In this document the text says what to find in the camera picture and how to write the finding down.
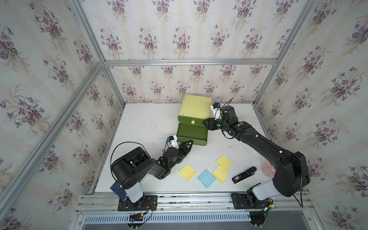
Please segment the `yellow sticky note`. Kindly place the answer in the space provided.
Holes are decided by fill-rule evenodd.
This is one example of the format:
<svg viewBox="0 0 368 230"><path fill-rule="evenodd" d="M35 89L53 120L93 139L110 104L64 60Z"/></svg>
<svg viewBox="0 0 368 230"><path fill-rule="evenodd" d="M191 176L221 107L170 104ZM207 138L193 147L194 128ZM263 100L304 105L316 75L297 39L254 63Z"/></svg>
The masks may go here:
<svg viewBox="0 0 368 230"><path fill-rule="evenodd" d="M217 168L213 171L212 176L215 177L215 179L218 180L221 184L223 184L228 178L229 173L220 166L217 166Z"/></svg>
<svg viewBox="0 0 368 230"><path fill-rule="evenodd" d="M189 164L186 164L179 170L179 173L188 182L196 174L196 171Z"/></svg>
<svg viewBox="0 0 368 230"><path fill-rule="evenodd" d="M223 170L227 170L230 166L232 166L232 162L225 156L222 155L216 160L216 163L218 166L220 166Z"/></svg>

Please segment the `green three-drawer cabinet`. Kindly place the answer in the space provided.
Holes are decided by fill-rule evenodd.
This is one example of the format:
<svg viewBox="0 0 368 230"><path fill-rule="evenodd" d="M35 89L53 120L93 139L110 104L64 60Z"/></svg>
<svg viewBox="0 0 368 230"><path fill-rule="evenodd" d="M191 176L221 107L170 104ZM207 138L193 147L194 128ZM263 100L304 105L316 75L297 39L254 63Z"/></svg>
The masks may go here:
<svg viewBox="0 0 368 230"><path fill-rule="evenodd" d="M178 115L177 141L193 141L195 145L206 146L208 130L203 122L211 117L213 100L209 97L186 94Z"/></svg>

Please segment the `blue sticky note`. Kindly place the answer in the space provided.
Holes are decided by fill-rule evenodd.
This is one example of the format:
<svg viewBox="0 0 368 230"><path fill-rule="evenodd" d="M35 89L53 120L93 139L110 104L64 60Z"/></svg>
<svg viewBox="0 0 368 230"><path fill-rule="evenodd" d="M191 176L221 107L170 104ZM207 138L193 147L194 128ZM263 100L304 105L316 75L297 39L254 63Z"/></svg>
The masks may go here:
<svg viewBox="0 0 368 230"><path fill-rule="evenodd" d="M208 189L216 180L216 178L211 174L209 170L205 170L199 177L200 183Z"/></svg>

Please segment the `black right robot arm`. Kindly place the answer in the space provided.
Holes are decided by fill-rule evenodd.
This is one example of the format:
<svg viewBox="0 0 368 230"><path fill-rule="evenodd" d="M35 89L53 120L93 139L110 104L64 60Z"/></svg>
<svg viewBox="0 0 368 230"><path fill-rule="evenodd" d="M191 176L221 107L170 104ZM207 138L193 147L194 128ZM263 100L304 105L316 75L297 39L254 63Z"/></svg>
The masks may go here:
<svg viewBox="0 0 368 230"><path fill-rule="evenodd" d="M247 190L249 206L255 207L257 203L277 195L294 196L310 183L307 160L301 152L284 149L261 135L249 123L239 121L235 109L230 105L221 107L219 103L215 103L210 108L214 117L203 122L207 130L221 130L231 139L247 144L276 170L272 179Z"/></svg>

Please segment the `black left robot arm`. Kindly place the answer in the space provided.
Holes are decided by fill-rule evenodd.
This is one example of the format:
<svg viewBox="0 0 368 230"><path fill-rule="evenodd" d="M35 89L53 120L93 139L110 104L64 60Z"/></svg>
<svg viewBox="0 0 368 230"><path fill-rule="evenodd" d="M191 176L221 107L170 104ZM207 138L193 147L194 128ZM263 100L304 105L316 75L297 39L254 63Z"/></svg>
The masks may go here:
<svg viewBox="0 0 368 230"><path fill-rule="evenodd" d="M124 190L131 203L142 200L144 192L140 181L150 174L163 180L171 170L190 153L194 142L192 140L180 143L177 147L164 149L163 155L155 160L147 153L142 144L127 154L110 162L110 172L119 187Z"/></svg>

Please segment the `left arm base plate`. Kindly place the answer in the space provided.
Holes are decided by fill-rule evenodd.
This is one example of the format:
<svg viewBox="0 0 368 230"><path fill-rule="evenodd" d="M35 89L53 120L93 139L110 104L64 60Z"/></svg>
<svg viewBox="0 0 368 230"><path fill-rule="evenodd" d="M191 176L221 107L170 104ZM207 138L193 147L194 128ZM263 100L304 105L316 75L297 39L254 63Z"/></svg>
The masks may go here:
<svg viewBox="0 0 368 230"><path fill-rule="evenodd" d="M144 195L137 202L133 203L129 198L119 199L118 211L156 211L158 196Z"/></svg>

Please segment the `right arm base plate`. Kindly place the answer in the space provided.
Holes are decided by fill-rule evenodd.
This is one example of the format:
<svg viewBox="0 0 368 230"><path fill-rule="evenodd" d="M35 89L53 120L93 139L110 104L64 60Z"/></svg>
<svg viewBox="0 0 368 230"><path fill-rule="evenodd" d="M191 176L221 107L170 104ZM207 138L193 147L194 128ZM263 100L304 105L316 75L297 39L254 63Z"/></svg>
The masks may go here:
<svg viewBox="0 0 368 230"><path fill-rule="evenodd" d="M235 209L268 210L273 205L272 199L258 200L252 193L232 193L231 199Z"/></svg>

